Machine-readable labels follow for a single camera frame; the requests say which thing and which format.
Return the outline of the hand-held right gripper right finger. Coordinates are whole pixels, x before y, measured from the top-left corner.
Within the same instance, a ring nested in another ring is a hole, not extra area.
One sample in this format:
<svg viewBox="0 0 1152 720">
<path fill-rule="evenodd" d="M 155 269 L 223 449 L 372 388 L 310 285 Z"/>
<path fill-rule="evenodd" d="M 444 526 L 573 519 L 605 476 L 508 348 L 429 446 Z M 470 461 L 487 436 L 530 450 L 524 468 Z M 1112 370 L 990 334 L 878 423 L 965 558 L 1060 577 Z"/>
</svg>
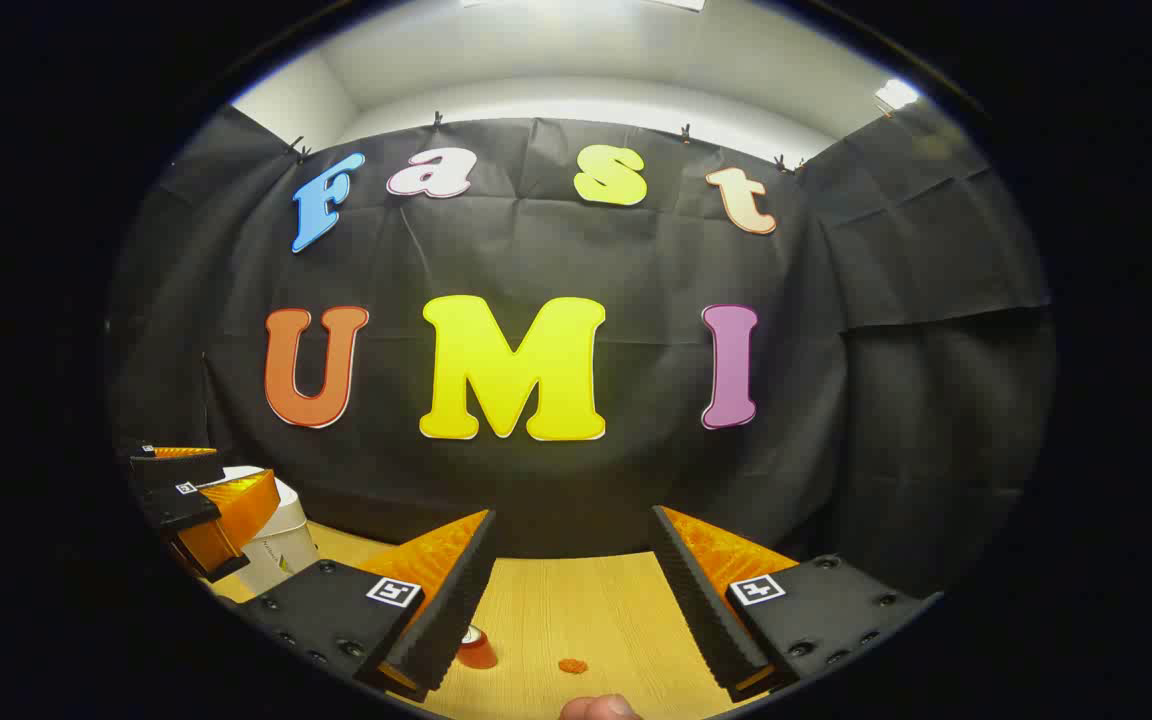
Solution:
<svg viewBox="0 0 1152 720">
<path fill-rule="evenodd" d="M 795 560 L 662 505 L 652 516 L 650 547 L 735 703 L 859 659 L 942 598 L 902 593 L 836 553 Z"/>
</svg>

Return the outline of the white desktop garbage bin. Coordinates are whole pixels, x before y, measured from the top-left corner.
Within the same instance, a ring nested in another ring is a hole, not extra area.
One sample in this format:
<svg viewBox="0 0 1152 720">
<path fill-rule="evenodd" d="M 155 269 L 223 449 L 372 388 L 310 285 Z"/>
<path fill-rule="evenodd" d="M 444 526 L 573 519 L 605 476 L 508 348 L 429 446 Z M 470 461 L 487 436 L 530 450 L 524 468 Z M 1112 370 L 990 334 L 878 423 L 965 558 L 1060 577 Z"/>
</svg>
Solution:
<svg viewBox="0 0 1152 720">
<path fill-rule="evenodd" d="M 238 589 L 248 594 L 270 591 L 320 559 L 297 492 L 282 479 L 275 478 L 275 483 L 279 495 L 276 511 L 242 547 L 247 564 L 219 579 L 219 588 L 229 594 L 237 596 Z"/>
</svg>

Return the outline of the red pop can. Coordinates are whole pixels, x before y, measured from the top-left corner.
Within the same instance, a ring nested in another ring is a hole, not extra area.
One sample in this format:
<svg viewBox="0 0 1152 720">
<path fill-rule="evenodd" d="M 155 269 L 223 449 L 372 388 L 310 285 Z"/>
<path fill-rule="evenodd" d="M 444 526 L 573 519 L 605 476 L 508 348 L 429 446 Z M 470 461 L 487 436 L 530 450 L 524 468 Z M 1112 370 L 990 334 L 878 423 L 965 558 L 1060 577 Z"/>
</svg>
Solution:
<svg viewBox="0 0 1152 720">
<path fill-rule="evenodd" d="M 493 669 L 499 662 L 497 652 L 479 626 L 467 626 L 467 632 L 460 642 L 456 659 L 460 664 L 476 670 Z"/>
</svg>

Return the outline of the wooden desktop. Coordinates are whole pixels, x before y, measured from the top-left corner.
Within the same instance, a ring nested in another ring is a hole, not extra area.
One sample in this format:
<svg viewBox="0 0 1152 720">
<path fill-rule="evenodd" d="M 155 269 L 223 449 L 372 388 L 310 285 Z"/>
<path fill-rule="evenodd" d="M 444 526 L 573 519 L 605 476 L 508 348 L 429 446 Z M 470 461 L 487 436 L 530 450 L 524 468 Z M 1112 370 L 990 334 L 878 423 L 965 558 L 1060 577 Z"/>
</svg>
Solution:
<svg viewBox="0 0 1152 720">
<path fill-rule="evenodd" d="M 404 720 L 558 720 L 566 702 L 623 694 L 644 720 L 736 710 L 710 674 L 652 553 L 499 559 L 473 616 L 493 669 L 453 664 L 425 702 L 391 694 Z M 588 662 L 584 674 L 558 669 Z"/>
</svg>

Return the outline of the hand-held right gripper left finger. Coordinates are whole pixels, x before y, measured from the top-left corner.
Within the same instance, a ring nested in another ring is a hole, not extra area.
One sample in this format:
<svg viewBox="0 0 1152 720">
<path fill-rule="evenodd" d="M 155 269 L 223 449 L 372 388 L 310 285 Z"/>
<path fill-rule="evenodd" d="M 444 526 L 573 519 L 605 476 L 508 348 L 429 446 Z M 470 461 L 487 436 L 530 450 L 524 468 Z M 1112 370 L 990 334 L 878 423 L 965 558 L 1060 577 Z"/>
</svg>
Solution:
<svg viewBox="0 0 1152 720">
<path fill-rule="evenodd" d="M 317 560 L 236 614 L 344 682 L 412 702 L 442 685 L 497 560 L 497 511 L 430 530 L 362 564 Z"/>
</svg>

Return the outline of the black backdrop cloth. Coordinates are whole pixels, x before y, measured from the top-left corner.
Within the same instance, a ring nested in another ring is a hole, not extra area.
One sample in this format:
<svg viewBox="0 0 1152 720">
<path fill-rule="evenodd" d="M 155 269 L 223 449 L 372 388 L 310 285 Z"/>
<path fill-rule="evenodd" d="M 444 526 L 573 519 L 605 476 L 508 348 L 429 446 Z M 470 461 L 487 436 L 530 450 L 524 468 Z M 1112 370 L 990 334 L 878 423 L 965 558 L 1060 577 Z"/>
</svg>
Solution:
<svg viewBox="0 0 1152 720">
<path fill-rule="evenodd" d="M 420 432 L 444 296 L 511 344 L 604 306 L 602 437 Z M 120 447 L 273 468 L 308 515 L 408 541 L 482 509 L 500 555 L 646 547 L 669 506 L 909 594 L 1005 526 L 1049 414 L 1049 291 L 1018 205 L 932 109 L 791 174 L 666 132 L 475 120 L 293 156 L 221 109 L 147 191 L 111 287 Z"/>
</svg>

